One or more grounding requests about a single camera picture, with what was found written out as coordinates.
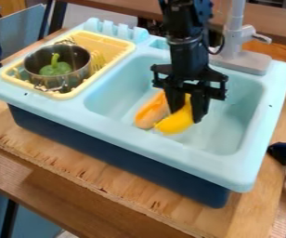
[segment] green pepper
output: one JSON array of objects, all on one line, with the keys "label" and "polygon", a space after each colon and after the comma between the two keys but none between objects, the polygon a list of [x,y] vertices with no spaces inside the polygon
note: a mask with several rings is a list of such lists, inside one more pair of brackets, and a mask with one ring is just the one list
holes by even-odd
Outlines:
[{"label": "green pepper", "polygon": [[44,76],[55,76],[61,74],[67,74],[72,72],[72,67],[69,63],[59,62],[59,54],[54,54],[51,58],[51,64],[44,66],[39,74]]}]

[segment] metal pot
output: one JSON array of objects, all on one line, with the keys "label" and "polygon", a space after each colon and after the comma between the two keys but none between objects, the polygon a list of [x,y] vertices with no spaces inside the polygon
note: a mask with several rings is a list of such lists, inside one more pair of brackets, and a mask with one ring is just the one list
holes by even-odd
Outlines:
[{"label": "metal pot", "polygon": [[[56,76],[40,75],[39,71],[50,64],[55,53],[60,55],[58,61],[71,65],[72,72]],[[24,69],[35,89],[67,93],[90,76],[89,64],[90,53],[86,49],[80,46],[53,45],[45,46],[27,56],[24,60]]]}]

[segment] faucet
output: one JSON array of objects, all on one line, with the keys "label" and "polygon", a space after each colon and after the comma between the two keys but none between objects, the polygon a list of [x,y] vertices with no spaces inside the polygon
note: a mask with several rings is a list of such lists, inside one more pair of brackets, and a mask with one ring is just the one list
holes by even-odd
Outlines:
[{"label": "faucet", "polygon": [[242,50],[242,44],[254,39],[271,44],[272,40],[256,33],[254,26],[242,25],[245,4],[245,0],[232,0],[227,24],[224,27],[225,44],[218,55],[211,56],[211,63],[240,72],[264,75],[267,73],[272,58],[264,54]]}]

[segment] sink basin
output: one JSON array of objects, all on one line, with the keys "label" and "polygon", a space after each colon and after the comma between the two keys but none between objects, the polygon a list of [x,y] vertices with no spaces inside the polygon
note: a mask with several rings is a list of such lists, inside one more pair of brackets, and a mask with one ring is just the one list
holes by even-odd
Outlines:
[{"label": "sink basin", "polygon": [[[131,60],[113,77],[102,81],[102,84],[90,92],[84,100],[85,107],[91,112],[133,126],[137,110],[159,90],[151,86],[150,65],[168,62],[169,59],[153,56],[141,56]],[[245,75],[230,74],[227,99],[211,100],[209,113],[201,123],[180,135],[166,138],[191,150],[202,150],[216,155],[235,153],[248,130],[263,91],[261,82],[251,80]]]},{"label": "sink basin", "polygon": [[119,31],[110,22],[102,24],[89,20],[72,31],[136,37],[136,49],[69,99],[51,98],[0,76],[0,99],[11,105],[15,121],[97,158],[105,154],[108,163],[213,207],[226,203],[228,191],[249,191],[280,116],[286,63],[272,60],[264,76],[211,66],[229,77],[227,99],[212,99],[209,113],[184,133],[163,136],[135,127],[133,120],[159,90],[151,86],[150,66],[170,62],[164,39],[142,29],[128,33],[124,26]]}]

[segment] wooden table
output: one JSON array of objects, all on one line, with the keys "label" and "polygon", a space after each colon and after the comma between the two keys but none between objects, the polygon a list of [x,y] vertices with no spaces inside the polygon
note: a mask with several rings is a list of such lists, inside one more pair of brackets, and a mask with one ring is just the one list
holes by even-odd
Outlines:
[{"label": "wooden table", "polygon": [[[286,60],[279,46],[246,48]],[[279,140],[286,141],[286,102],[272,139]],[[253,190],[212,209],[16,126],[0,101],[0,192],[80,237],[265,238],[284,175],[266,155]]]},{"label": "wooden table", "polygon": [[[219,7],[219,1],[221,1],[222,12],[225,16],[214,14],[212,24],[218,28],[225,23],[230,5],[230,0],[213,0],[215,2],[215,10]],[[158,0],[58,0],[57,7],[55,7],[57,10],[55,11],[57,12],[55,16],[57,18],[53,20],[50,26],[53,32],[60,29],[62,25],[66,3],[152,20],[163,19]],[[259,33],[272,37],[274,42],[286,45],[286,9],[247,4],[244,17],[244,23],[252,24]]]}]

